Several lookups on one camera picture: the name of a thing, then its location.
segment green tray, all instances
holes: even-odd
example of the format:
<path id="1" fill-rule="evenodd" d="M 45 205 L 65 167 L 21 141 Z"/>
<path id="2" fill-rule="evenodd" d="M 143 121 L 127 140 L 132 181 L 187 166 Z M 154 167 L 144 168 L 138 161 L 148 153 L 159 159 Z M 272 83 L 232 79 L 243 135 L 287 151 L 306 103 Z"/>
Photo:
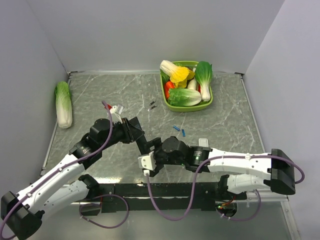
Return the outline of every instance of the green tray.
<path id="1" fill-rule="evenodd" d="M 197 61 L 173 61 L 173 63 L 174 64 L 181 64 L 182 66 L 186 66 L 186 67 L 195 67 L 198 64 Z M 212 103 L 212 101 L 214 99 L 214 96 L 212 94 L 211 86 L 209 86 L 211 98 L 210 98 L 210 101 L 208 101 L 207 103 L 202 104 L 202 105 L 195 105 L 195 106 L 171 106 L 166 100 L 165 89 L 164 89 L 164 85 L 165 84 L 166 84 L 166 81 L 161 76 L 161 86 L 162 86 L 163 99 L 164 99 L 165 104 L 168 106 L 168 108 L 173 112 L 184 113 L 184 112 L 200 111 L 200 110 L 205 109 L 206 107 L 208 107 Z"/>

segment gray marble surface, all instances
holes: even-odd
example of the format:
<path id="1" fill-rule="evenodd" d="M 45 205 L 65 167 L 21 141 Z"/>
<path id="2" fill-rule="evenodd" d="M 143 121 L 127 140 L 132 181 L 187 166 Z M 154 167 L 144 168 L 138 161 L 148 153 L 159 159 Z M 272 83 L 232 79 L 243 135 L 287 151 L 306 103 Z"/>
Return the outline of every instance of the gray marble surface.
<path id="1" fill-rule="evenodd" d="M 76 74 L 70 77 L 73 124 L 68 129 L 57 128 L 50 149 L 47 169 L 53 168 L 76 142 L 87 133 L 94 121 L 106 118 L 101 104 L 122 104 L 123 117 L 138 117 L 147 140 L 162 140 L 176 136 L 188 145 L 198 145 L 199 138 L 207 138 L 209 146 L 229 152 L 262 153 L 262 146 L 252 113 L 238 74 L 214 74 L 211 82 L 213 102 L 196 112 L 172 112 L 163 99 L 158 74 Z M 157 107 L 148 111 L 149 103 Z M 173 125 L 185 130 L 186 137 Z M 103 152 L 103 157 L 86 173 L 100 183 L 145 182 L 138 167 L 138 147 L 135 143 L 118 143 Z M 198 182 L 217 182 L 225 172 L 199 174 Z M 165 166 L 154 183 L 191 182 L 193 173 L 183 166 Z"/>

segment red bell pepper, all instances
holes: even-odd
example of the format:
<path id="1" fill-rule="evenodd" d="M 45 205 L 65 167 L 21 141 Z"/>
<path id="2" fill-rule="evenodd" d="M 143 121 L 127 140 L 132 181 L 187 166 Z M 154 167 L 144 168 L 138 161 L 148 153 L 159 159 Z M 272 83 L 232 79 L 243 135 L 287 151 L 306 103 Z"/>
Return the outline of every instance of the red bell pepper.
<path id="1" fill-rule="evenodd" d="M 167 85 L 164 85 L 164 96 L 165 96 L 165 99 L 168 100 L 169 98 L 169 89 L 167 88 Z"/>
<path id="2" fill-rule="evenodd" d="M 168 88 L 168 90 L 175 88 L 175 85 L 171 81 L 167 81 L 165 85 Z"/>

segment white wall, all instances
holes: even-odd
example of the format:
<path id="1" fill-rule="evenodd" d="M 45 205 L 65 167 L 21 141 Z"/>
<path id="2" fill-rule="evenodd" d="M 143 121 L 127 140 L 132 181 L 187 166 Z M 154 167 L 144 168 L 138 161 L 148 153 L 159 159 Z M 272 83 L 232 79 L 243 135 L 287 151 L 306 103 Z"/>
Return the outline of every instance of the white wall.
<path id="1" fill-rule="evenodd" d="M 25 0 L 0 1 L 0 196 L 39 176 L 67 74 Z"/>
<path id="2" fill-rule="evenodd" d="M 67 71 L 204 60 L 244 73 L 284 0 L 27 0 Z"/>
<path id="3" fill-rule="evenodd" d="M 282 149 L 306 174 L 290 197 L 304 240 L 320 239 L 319 22 L 320 1 L 286 0 L 245 74 L 266 149 Z"/>

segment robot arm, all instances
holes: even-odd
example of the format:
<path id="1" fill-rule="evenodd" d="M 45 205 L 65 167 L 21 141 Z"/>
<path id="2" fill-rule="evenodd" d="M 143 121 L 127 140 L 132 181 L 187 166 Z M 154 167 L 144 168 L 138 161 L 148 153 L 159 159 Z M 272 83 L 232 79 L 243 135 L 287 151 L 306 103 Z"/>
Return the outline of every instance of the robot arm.
<path id="1" fill-rule="evenodd" d="M 195 172 L 201 163 L 214 157 L 221 158 L 205 164 L 199 173 L 202 171 L 237 174 L 223 175 L 220 178 L 220 192 L 240 194 L 245 191 L 269 189 L 282 195 L 296 193 L 294 167 L 289 164 L 292 161 L 279 149 L 261 154 L 226 152 L 207 146 L 187 146 L 172 136 L 163 143 L 158 142 L 154 151 L 140 156 L 138 163 L 145 176 L 153 177 L 164 164 L 185 165 L 185 169 Z M 289 163 L 276 157 L 284 158 Z"/>
<path id="2" fill-rule="evenodd" d="M 186 170 L 195 172 L 198 166 L 208 158 L 243 155 L 245 156 L 243 159 L 225 157 L 211 161 L 205 164 L 199 172 L 240 173 L 240 175 L 222 176 L 218 184 L 220 193 L 240 194 L 244 191 L 267 188 L 279 194 L 295 193 L 294 168 L 290 164 L 272 158 L 253 158 L 253 155 L 248 153 L 224 152 L 207 146 L 188 146 L 174 136 L 167 138 L 164 142 L 159 137 L 147 141 L 137 117 L 131 120 L 121 118 L 121 106 L 109 106 L 109 109 L 113 119 L 113 131 L 104 149 L 119 142 L 124 144 L 136 142 L 141 153 L 138 157 L 138 165 L 144 175 L 154 177 L 164 165 L 184 165 Z M 75 144 L 57 166 L 17 194 L 8 192 L 1 198 L 1 218 L 4 219 L 17 202 L 28 196 L 6 222 L 19 239 L 27 239 L 33 235 L 41 226 L 42 221 L 58 210 L 73 202 L 91 199 L 98 195 L 99 184 L 87 174 L 68 187 L 63 187 L 63 185 L 102 157 L 102 152 L 99 152 L 86 160 L 71 164 L 101 148 L 109 134 L 110 125 L 108 119 L 96 120 L 89 133 Z M 289 159 L 281 150 L 272 151 L 274 156 Z M 268 154 L 263 153 L 259 156 L 267 157 Z M 70 165 L 62 169 L 61 167 L 66 164 Z M 57 170 L 57 174 L 50 180 L 36 191 L 32 191 L 35 186 Z"/>

